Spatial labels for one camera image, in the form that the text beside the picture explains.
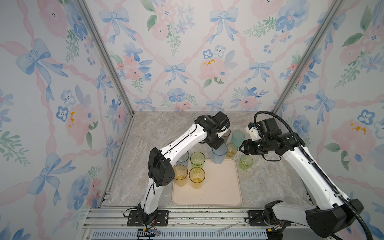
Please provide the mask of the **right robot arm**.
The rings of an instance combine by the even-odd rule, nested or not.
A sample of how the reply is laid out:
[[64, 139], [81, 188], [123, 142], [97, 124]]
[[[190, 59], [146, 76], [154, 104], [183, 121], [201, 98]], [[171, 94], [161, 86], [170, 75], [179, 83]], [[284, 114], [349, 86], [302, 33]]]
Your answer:
[[249, 221], [251, 225], [264, 222], [269, 226], [282, 224], [285, 227], [287, 224], [297, 223], [311, 228], [318, 236], [327, 238], [358, 221], [367, 239], [373, 238], [360, 215], [364, 209], [363, 204], [358, 199], [349, 198], [330, 180], [312, 159], [303, 141], [296, 142], [297, 134], [279, 134], [268, 139], [255, 128], [251, 128], [249, 134], [251, 139], [243, 141], [240, 151], [245, 155], [262, 156], [275, 152], [294, 168], [316, 203], [311, 207], [302, 207], [273, 201], [265, 205], [262, 216]]

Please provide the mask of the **teal plastic cup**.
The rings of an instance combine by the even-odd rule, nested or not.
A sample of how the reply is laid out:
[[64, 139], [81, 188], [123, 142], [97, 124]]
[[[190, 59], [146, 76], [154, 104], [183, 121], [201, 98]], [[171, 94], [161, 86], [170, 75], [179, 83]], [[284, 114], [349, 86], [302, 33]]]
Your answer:
[[232, 132], [231, 144], [236, 145], [238, 148], [242, 145], [245, 139], [245, 133], [239, 130]]

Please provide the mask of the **blue ribbed plastic cup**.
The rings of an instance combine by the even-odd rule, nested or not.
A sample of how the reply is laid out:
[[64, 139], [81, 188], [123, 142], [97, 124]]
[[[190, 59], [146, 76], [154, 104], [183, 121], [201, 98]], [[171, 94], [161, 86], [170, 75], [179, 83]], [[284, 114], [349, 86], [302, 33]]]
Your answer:
[[217, 150], [212, 149], [212, 160], [216, 165], [220, 165], [228, 152], [226, 144], [222, 144]]

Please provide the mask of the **tall orange plastic cup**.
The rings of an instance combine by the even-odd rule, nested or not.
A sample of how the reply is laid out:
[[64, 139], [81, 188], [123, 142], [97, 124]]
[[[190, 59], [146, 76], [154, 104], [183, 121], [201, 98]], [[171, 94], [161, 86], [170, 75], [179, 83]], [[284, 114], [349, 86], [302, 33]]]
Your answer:
[[179, 187], [185, 186], [187, 183], [187, 176], [189, 174], [188, 168], [184, 165], [175, 165], [173, 170], [175, 172], [175, 184]]

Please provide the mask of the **beige plastic tray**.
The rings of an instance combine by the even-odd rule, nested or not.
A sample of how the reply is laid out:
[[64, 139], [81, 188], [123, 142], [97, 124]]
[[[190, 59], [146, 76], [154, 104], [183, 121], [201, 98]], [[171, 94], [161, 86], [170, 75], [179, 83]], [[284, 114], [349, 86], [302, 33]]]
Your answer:
[[206, 178], [200, 189], [192, 187], [189, 174], [185, 186], [179, 187], [174, 182], [172, 192], [174, 204], [206, 207], [237, 207], [242, 204], [243, 198], [235, 161], [225, 159], [220, 165], [216, 165], [208, 159], [202, 169], [206, 173]]

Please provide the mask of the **light blue plastic cup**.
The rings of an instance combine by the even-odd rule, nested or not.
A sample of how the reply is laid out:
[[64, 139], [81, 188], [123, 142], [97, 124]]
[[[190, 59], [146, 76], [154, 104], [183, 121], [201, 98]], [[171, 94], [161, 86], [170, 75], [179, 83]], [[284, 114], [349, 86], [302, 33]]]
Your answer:
[[187, 151], [184, 155], [182, 155], [179, 158], [179, 160], [177, 161], [177, 165], [183, 165], [185, 167], [188, 167], [189, 159], [190, 159], [190, 153]]

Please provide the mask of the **small yellow plastic cup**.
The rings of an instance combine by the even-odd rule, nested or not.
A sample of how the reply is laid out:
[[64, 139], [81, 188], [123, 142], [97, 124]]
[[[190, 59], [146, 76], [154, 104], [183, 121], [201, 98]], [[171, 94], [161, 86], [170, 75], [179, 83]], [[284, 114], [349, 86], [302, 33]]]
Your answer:
[[227, 144], [227, 154], [226, 157], [232, 159], [238, 152], [238, 147], [235, 144]]

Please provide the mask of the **tall grey plastic cup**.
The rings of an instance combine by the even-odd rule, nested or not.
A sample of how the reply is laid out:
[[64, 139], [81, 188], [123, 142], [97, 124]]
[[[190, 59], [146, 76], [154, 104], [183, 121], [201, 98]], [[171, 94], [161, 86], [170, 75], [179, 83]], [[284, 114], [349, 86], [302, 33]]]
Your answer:
[[224, 140], [224, 143], [225, 143], [225, 144], [227, 143], [227, 141], [228, 141], [230, 135], [231, 135], [231, 130], [230, 130], [230, 129], [228, 129], [228, 130], [222, 135], [222, 139]]

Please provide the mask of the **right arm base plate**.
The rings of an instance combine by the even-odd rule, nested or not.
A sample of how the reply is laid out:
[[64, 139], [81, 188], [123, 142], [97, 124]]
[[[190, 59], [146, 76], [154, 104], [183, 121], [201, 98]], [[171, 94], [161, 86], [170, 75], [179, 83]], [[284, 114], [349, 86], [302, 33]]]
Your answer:
[[245, 219], [245, 223], [251, 227], [266, 227], [268, 226], [265, 221], [265, 214], [263, 210], [249, 210], [247, 211], [248, 217]]

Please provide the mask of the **tall green plastic cup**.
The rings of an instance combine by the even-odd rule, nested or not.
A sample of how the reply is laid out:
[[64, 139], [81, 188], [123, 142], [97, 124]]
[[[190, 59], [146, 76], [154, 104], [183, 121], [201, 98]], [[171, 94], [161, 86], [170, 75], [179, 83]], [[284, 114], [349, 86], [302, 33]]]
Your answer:
[[206, 156], [202, 152], [194, 152], [190, 157], [190, 161], [193, 168], [203, 168], [206, 161]]

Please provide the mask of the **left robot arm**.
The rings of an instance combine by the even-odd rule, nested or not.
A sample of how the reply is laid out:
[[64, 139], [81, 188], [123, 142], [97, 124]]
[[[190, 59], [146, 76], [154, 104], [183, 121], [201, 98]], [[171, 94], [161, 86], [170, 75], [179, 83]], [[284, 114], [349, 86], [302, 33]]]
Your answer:
[[217, 150], [223, 143], [222, 135], [230, 128], [230, 120], [223, 112], [215, 116], [201, 115], [180, 137], [160, 150], [153, 148], [149, 154], [148, 186], [138, 204], [138, 215], [145, 226], [150, 225], [158, 210], [160, 196], [165, 186], [175, 177], [173, 167], [177, 161], [198, 143], [205, 143]]

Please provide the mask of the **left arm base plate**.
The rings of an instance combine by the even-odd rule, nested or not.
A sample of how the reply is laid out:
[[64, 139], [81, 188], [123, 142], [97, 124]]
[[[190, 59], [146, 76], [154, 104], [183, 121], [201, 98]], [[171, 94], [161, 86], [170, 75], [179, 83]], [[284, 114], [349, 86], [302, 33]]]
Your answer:
[[169, 211], [157, 210], [147, 215], [138, 210], [130, 210], [127, 218], [128, 227], [166, 227], [169, 222]]

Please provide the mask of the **tall yellow plastic cup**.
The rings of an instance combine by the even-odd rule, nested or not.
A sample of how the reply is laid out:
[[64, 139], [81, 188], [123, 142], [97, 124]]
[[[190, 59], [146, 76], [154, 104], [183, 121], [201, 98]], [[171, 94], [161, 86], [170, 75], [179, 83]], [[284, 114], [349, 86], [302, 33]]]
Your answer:
[[200, 167], [192, 168], [189, 172], [189, 178], [194, 189], [200, 189], [206, 178], [205, 171]]

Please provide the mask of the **small green plastic cup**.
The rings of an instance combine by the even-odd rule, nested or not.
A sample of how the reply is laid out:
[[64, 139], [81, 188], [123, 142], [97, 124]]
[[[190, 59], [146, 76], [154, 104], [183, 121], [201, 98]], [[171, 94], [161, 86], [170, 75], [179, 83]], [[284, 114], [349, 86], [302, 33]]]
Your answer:
[[239, 168], [246, 171], [254, 164], [254, 160], [252, 157], [248, 155], [241, 156], [239, 162]]

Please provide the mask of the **aluminium front rail frame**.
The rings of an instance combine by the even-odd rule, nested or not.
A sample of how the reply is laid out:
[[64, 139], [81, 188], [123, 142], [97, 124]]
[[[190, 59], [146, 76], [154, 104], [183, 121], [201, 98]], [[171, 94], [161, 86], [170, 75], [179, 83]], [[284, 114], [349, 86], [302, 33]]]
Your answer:
[[246, 223], [246, 208], [168, 207], [152, 226], [129, 226], [127, 207], [91, 209], [79, 240], [318, 240], [308, 227], [291, 224], [279, 235]]

